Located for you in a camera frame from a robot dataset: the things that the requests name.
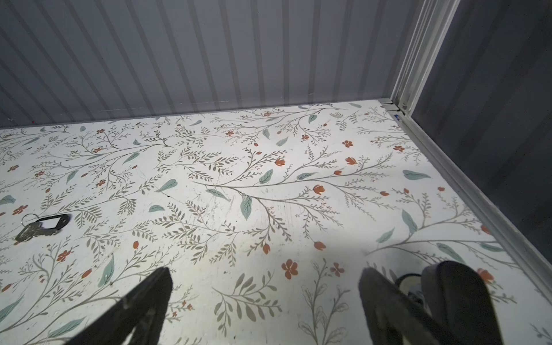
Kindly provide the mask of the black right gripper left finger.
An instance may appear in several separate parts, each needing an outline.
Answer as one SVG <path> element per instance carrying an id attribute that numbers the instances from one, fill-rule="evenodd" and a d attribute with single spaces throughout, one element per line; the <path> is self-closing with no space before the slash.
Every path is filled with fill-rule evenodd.
<path id="1" fill-rule="evenodd" d="M 170 270 L 159 267 L 69 344 L 157 344 L 173 289 Z"/>

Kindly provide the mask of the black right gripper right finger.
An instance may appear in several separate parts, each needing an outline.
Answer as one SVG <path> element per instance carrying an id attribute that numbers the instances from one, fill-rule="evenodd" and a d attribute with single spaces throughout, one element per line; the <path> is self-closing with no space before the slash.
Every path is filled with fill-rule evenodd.
<path id="1" fill-rule="evenodd" d="M 358 288 L 373 344 L 457 343 L 457 337 L 374 268 L 362 270 Z"/>

